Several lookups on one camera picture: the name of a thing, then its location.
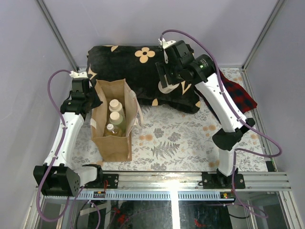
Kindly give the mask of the cream bottle wooden cap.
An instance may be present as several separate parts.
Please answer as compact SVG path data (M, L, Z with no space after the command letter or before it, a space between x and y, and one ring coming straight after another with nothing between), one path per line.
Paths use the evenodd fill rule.
M175 90L177 87L179 86L179 84L174 84L174 85L167 85L167 87L162 87L161 82L158 83L158 89L161 93L163 94L169 94L171 93L173 90Z

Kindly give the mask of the beige bottle wooden cap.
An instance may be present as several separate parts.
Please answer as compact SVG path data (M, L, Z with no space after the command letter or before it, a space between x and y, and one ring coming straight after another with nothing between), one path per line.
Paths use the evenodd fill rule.
M112 99L109 102L109 110L111 112L118 112L121 115L125 115L125 112L124 112L124 109L123 109L123 105L117 99Z

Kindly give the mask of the brown jute canvas bag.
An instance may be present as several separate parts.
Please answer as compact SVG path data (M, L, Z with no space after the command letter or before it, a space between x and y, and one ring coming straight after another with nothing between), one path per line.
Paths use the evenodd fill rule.
M102 104L92 110L92 141L103 161L132 161L132 130L143 125L135 92L125 80L97 80L94 89Z

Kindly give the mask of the green bottle wooden cap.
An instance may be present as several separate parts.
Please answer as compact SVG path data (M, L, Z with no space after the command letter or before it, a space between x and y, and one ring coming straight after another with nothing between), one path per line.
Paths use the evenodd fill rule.
M122 116L119 112L111 112L109 121L111 124L119 127L123 133L126 131L126 121L124 116Z

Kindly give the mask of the yellow liquid bottle white cap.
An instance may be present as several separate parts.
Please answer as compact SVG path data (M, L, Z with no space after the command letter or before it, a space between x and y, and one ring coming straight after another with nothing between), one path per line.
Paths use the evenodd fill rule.
M107 124L104 130L104 136L117 136L122 137L122 130L113 124Z

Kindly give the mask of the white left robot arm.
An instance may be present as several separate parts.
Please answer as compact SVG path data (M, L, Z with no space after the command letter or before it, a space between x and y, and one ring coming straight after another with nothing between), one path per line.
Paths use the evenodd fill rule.
M75 169L71 155L87 113L92 105L101 104L101 101L95 98L87 78L73 79L70 96L61 105L53 146L43 165L35 166L33 171L45 196L74 197L82 186L100 188L104 184L100 166L87 164Z

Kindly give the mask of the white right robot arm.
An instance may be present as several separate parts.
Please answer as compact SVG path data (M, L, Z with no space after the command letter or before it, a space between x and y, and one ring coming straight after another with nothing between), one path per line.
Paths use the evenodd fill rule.
M234 183L237 175L234 150L237 143L250 127L255 125L252 118L239 110L225 89L220 77L220 71L214 61L206 54L197 58L184 41L166 41L159 39L164 61L156 63L159 74L159 90L168 94L179 85L182 92L188 89L186 83L194 86L216 113L222 128L212 139L219 149L219 166L217 182L222 188L228 188Z

